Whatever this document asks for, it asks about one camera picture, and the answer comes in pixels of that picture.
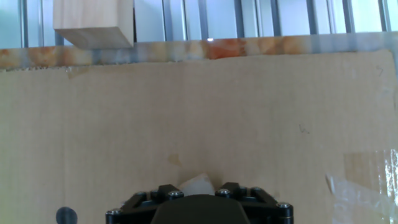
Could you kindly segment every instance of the cardboard surface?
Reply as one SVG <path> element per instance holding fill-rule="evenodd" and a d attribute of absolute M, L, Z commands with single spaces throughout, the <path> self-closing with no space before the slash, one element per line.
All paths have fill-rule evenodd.
<path fill-rule="evenodd" d="M 263 187 L 296 223 L 331 223 L 325 174 L 397 148 L 388 51 L 0 74 L 0 223 L 78 223 L 206 172 Z"/>

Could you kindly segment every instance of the wooden block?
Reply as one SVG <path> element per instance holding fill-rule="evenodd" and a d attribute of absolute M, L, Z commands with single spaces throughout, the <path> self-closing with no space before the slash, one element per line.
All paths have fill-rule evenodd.
<path fill-rule="evenodd" d="M 54 0 L 53 28 L 81 49 L 132 47 L 133 0 Z"/>

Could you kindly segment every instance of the stain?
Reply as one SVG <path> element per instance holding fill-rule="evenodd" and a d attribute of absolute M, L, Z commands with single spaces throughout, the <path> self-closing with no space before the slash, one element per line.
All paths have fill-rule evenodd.
<path fill-rule="evenodd" d="M 0 51 L 0 56 L 9 56 L 9 55 L 10 55 L 10 52 L 7 49 Z"/>
<path fill-rule="evenodd" d="M 278 37 L 263 37 L 259 38 L 257 41 L 257 45 L 260 49 L 261 54 L 263 55 L 276 55 L 276 54 L 281 54 L 281 50 L 283 50 L 280 47 L 280 38 Z"/>
<path fill-rule="evenodd" d="M 296 55 L 306 53 L 300 37 L 282 37 L 281 45 L 285 54 Z"/>
<path fill-rule="evenodd" d="M 72 66 L 75 64 L 75 57 L 71 49 L 64 48 L 58 66 Z"/>
<path fill-rule="evenodd" d="M 310 132 L 303 128 L 301 124 L 299 124 L 298 127 L 300 128 L 301 133 L 310 134 Z"/>
<path fill-rule="evenodd" d="M 85 74 L 89 71 L 90 71 L 89 67 L 69 67 L 66 69 L 66 73 L 70 80 L 72 78 L 76 78 L 79 75 Z"/>
<path fill-rule="evenodd" d="M 30 64 L 33 67 L 54 67 L 57 65 L 57 47 L 34 47 L 28 49 Z"/>
<path fill-rule="evenodd" d="M 242 42 L 239 39 L 223 39 L 208 42 L 209 59 L 238 57 L 241 52 Z"/>
<path fill-rule="evenodd" d="M 180 161 L 180 155 L 176 154 L 171 154 L 169 155 L 169 158 L 167 159 L 169 161 L 169 163 L 182 167 L 182 163 Z"/>
<path fill-rule="evenodd" d="M 377 66 L 376 68 L 380 71 L 379 77 L 381 77 L 381 75 L 383 74 L 384 69 L 381 68 L 380 66 Z"/>

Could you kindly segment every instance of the clear tape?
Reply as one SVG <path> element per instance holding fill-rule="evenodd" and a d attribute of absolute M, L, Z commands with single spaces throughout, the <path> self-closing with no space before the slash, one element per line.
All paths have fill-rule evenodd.
<path fill-rule="evenodd" d="M 376 212 L 381 223 L 398 223 L 397 175 L 398 153 L 395 149 L 377 151 L 365 157 L 380 157 L 374 168 L 378 170 L 380 191 L 371 190 L 357 183 L 332 175 L 326 175 L 330 191 L 335 196 L 333 224 L 357 224 L 366 221 L 367 211 Z"/>

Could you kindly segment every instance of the bolt head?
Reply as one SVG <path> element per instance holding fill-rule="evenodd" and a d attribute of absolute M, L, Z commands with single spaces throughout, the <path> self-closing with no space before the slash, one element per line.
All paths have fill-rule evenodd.
<path fill-rule="evenodd" d="M 107 215 L 117 215 L 120 214 L 122 212 L 122 210 L 120 208 L 114 208 L 110 211 L 107 211 L 106 214 Z"/>
<path fill-rule="evenodd" d="M 278 203 L 276 204 L 276 206 L 279 207 L 279 208 L 289 208 L 289 207 L 290 207 L 290 204 L 287 203 L 287 202 L 278 202 Z"/>
<path fill-rule="evenodd" d="M 219 190 L 217 190 L 217 193 L 219 193 L 221 195 L 227 195 L 227 194 L 230 194 L 231 192 L 228 189 L 219 189 Z"/>
<path fill-rule="evenodd" d="M 173 190 L 173 191 L 169 192 L 169 196 L 171 196 L 171 197 L 181 197 L 183 195 L 184 195 L 184 193 L 182 193 L 182 191 L 180 191 L 180 190 Z"/>

